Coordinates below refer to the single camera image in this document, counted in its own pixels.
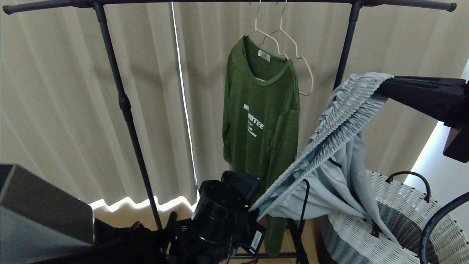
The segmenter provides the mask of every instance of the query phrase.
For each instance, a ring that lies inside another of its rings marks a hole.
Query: light blue garment
[[[260,209],[258,220],[265,214],[299,220],[306,192],[303,179],[307,179],[310,192],[305,219],[336,210],[371,218],[397,243],[379,218],[364,165],[366,144],[361,135],[362,128],[386,102],[386,97],[373,93],[392,77],[376,72],[354,74],[334,90],[301,155],[252,206],[251,210]]]

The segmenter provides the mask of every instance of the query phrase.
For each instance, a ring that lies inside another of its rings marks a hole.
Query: laundry basket
[[[320,263],[420,263],[417,253],[422,230],[441,208],[430,197],[428,182],[411,171],[400,171],[389,178],[367,172],[381,219],[402,247],[377,232],[376,226],[364,219],[334,212],[324,217],[317,247]],[[423,194],[394,181],[393,177],[399,174],[418,176],[424,181],[427,192]],[[446,215],[431,233],[427,256],[431,264],[469,263],[468,239],[451,215]]]

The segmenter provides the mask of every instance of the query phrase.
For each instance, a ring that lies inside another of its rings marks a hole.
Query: garment
[[[300,102],[292,61],[243,37],[228,58],[224,104],[224,158],[234,172],[259,178],[263,193],[296,156]],[[271,256],[280,251],[285,225],[284,218],[266,217]]]
[[[373,219],[383,233],[397,242],[379,217],[364,160],[366,144],[361,129],[387,98],[374,92],[390,74],[352,75],[331,95],[326,111],[309,143],[293,164],[252,206],[259,217],[299,219],[305,197],[303,179],[310,183],[305,219],[333,211]]]

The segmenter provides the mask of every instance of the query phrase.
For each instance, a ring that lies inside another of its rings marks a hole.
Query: green shirt
[[[243,37],[228,57],[224,104],[224,158],[234,172],[259,178],[262,194],[296,156],[300,102],[292,61]],[[280,251],[285,225],[284,218],[266,217],[271,256]]]

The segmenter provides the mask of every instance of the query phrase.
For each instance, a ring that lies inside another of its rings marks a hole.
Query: beige curtain
[[[283,3],[262,3],[259,28],[277,29],[282,8]],[[194,170],[200,183],[219,179],[229,168],[221,139],[226,60],[231,47],[253,29],[256,9],[255,2],[175,3],[181,82],[171,4],[105,6],[160,204],[180,195],[194,203]],[[331,93],[349,11],[349,4],[324,3],[288,3],[285,11],[284,28],[315,76],[314,93],[301,97],[299,151]],[[345,78],[367,71],[458,78],[469,57],[468,11],[467,1],[459,1],[452,13],[362,8]],[[1,161],[20,163],[86,202],[145,200],[94,10],[0,16]],[[252,37],[261,40],[258,33]],[[292,57],[293,45],[280,34],[275,37]],[[265,47],[275,51],[269,40]],[[294,62],[300,89],[308,91],[306,67]],[[410,169],[435,123],[389,101],[364,131],[367,167],[381,173]]]
[[[154,194],[194,203],[171,5],[105,9]],[[1,161],[86,202],[147,199],[94,10],[1,14],[1,41]]]
[[[221,120],[226,59],[231,47],[254,29],[258,3],[175,3],[184,85],[188,90],[189,121],[199,181],[218,179],[228,165],[223,160]],[[279,28],[284,4],[262,3],[258,27]],[[314,92],[300,96],[298,153],[317,126],[331,94],[351,5],[288,3],[284,29],[296,40],[299,55],[314,74]],[[388,72],[395,75],[459,78],[469,58],[469,2],[459,1],[452,12],[397,6],[363,7],[344,79],[353,73]],[[253,33],[260,43],[262,35]],[[282,34],[274,37],[282,52],[295,54]],[[273,41],[265,47],[276,53]],[[307,68],[294,60],[301,91],[311,85]],[[430,136],[436,120],[390,100],[366,126],[367,168],[381,173],[410,170]]]

